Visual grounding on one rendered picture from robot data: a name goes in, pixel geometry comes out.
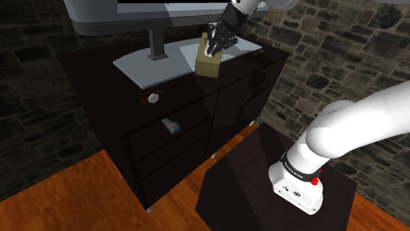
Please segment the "dark robot stand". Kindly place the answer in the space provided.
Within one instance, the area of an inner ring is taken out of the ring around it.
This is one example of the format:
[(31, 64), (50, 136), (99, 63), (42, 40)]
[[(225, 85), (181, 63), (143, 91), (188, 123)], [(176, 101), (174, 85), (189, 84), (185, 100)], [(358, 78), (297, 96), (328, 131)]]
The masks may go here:
[(323, 204), (308, 215), (276, 195), (268, 177), (293, 140), (262, 124), (209, 168), (196, 212), (211, 231), (346, 231), (357, 184), (326, 164)]

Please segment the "dark wooden chest of drawers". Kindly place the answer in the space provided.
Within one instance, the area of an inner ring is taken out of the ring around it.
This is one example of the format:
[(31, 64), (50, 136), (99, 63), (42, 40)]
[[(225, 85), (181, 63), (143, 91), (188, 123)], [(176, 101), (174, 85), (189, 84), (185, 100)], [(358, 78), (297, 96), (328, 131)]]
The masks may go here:
[(288, 58), (260, 43), (258, 51), (222, 62), (217, 78), (189, 73), (140, 88), (114, 61), (142, 52), (146, 41), (82, 51), (58, 58), (93, 131), (140, 204), (161, 197), (261, 113)]

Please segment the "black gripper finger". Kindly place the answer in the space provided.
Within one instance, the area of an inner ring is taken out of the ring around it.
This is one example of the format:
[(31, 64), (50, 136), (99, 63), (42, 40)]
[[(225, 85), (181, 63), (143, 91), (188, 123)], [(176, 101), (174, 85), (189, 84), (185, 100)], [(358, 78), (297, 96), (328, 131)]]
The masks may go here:
[(214, 35), (212, 38), (212, 55), (215, 56), (223, 49), (228, 49), (238, 43), (236, 35)]
[(209, 44), (216, 44), (218, 42), (218, 38), (216, 37), (217, 25), (217, 22), (210, 22), (208, 24), (207, 36)]

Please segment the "tan tissue box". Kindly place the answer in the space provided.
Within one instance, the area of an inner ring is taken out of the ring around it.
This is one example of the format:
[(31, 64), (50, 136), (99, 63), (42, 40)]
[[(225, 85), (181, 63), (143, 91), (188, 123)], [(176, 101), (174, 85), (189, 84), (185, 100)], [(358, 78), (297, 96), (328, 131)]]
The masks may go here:
[(217, 52), (214, 56), (206, 56), (206, 44), (208, 35), (206, 32), (200, 38), (199, 48), (195, 60), (195, 74), (203, 77), (217, 78), (221, 63), (221, 52)]

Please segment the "small white and blue box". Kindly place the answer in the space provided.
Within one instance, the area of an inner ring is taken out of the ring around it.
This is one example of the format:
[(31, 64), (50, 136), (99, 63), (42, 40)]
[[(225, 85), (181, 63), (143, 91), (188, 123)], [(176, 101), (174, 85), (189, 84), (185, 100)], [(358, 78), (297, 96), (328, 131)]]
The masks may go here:
[(180, 126), (177, 122), (171, 121), (168, 118), (164, 118), (161, 120), (167, 130), (173, 135), (180, 130)]

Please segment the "grey flat screen monitor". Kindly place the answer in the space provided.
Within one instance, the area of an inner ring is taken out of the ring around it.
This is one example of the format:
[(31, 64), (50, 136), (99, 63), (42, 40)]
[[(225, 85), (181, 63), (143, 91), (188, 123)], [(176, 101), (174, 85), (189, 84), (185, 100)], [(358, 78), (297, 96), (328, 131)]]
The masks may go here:
[(177, 42), (164, 42), (167, 28), (215, 22), (226, 3), (208, 0), (199, 3), (177, 0), (157, 3), (144, 0), (123, 3), (121, 0), (64, 0), (76, 33), (98, 36), (147, 31), (149, 46), (140, 51), (130, 48), (113, 53), (107, 50), (95, 54), (74, 55), (75, 69), (101, 81), (110, 70), (120, 70), (141, 89), (158, 85), (194, 71), (199, 37)]

